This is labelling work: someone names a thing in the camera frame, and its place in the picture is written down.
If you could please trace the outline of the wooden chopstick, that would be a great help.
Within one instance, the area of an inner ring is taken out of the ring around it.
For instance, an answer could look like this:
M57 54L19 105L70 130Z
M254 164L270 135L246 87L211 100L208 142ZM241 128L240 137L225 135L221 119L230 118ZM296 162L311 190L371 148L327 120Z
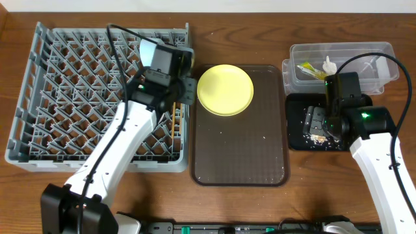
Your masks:
M171 138L172 142L174 141L175 136L175 124L176 124L176 102L173 103L172 106L172 130L171 130Z
M185 104L180 103L180 106L179 106L179 110L180 110L180 113L179 113L179 134L180 135L182 135L182 129L183 129L183 117L184 117L183 111L184 111L184 107L185 107Z

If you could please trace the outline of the yellow plate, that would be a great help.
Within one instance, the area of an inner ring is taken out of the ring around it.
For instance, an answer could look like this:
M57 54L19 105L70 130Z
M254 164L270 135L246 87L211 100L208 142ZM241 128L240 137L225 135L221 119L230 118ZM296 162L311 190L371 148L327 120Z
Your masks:
M216 65L199 78L197 97L210 113L233 116L250 105L254 97L253 85L242 68L229 64Z

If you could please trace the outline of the light blue bowl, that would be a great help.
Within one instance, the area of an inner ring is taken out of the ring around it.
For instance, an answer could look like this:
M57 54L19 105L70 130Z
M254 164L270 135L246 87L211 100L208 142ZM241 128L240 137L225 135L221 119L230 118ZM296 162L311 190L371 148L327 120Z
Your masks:
M157 44L164 44L164 42L159 38L147 38L146 40L141 39L139 45L139 54L142 65L144 67L151 66L153 54L155 52Z

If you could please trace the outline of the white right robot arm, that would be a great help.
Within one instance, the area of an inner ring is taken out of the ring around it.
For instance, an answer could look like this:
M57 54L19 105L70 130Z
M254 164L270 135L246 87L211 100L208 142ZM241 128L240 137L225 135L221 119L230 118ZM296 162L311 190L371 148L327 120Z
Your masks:
M330 116L310 106L304 133L350 151L375 204L384 233L415 232L415 185L402 158L396 126L385 107L352 107Z

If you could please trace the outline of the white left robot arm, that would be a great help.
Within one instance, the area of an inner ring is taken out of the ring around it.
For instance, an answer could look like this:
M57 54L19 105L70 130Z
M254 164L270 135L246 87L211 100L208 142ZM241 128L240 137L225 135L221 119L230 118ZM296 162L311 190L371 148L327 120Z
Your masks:
M118 185L137 149L174 103L191 105L196 83L189 78L194 51L143 42L143 67L127 81L113 121L86 160L62 187L49 184L41 196L44 233L139 233L141 223L112 214Z

